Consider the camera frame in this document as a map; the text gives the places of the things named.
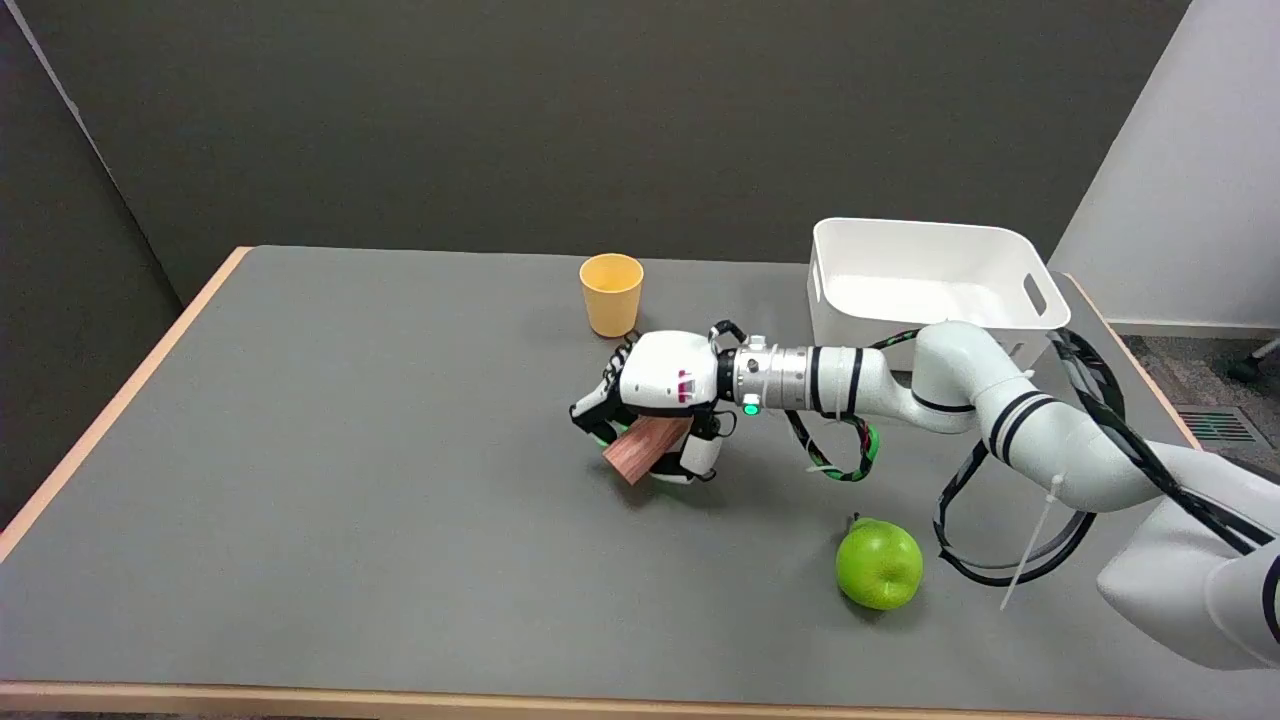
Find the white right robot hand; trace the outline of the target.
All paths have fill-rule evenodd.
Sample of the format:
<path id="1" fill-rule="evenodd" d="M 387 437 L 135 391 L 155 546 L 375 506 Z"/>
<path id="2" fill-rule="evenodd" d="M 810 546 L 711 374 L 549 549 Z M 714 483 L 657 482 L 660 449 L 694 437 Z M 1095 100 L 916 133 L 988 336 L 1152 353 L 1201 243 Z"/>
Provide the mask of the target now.
<path id="1" fill-rule="evenodd" d="M 733 397 L 735 354 L 746 338 L 731 320 L 716 323 L 705 334 L 631 332 L 614 348 L 599 384 L 571 405 L 571 420 L 609 447 L 640 418 L 687 419 L 689 429 L 669 443 L 649 474 L 676 484 L 712 480 L 727 437 L 717 405 Z"/>

